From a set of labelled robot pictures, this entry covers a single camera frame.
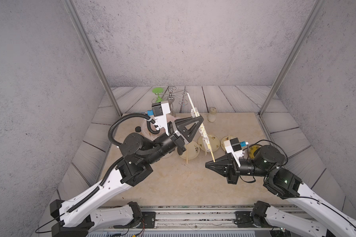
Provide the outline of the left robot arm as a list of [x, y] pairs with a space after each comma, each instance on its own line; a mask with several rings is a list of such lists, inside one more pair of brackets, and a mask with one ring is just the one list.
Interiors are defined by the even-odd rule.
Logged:
[[50, 214], [57, 221], [51, 228], [53, 237], [85, 237], [90, 232], [109, 226], [135, 228], [143, 215], [136, 202], [102, 209], [101, 205], [114, 196], [136, 186], [153, 172], [151, 165], [175, 149], [186, 150], [200, 126], [202, 116], [181, 118], [167, 124], [165, 132], [154, 140], [139, 133], [129, 134], [119, 143], [113, 137], [115, 128], [130, 118], [154, 120], [146, 114], [128, 114], [117, 120], [108, 132], [110, 142], [119, 147], [122, 156], [116, 160], [96, 184], [70, 200], [56, 199], [50, 204]]

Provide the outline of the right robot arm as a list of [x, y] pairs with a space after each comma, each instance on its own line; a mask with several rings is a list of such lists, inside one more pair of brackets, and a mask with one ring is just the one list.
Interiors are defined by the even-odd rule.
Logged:
[[303, 237], [356, 237], [356, 220], [336, 209], [317, 195], [301, 178], [281, 167], [286, 160], [276, 147], [264, 145], [254, 158], [244, 159], [240, 145], [228, 145], [226, 154], [205, 167], [237, 184], [242, 176], [263, 177], [263, 186], [273, 195], [286, 200], [309, 214], [313, 220], [300, 218], [257, 201], [248, 216], [235, 221], [239, 227], [281, 228]]

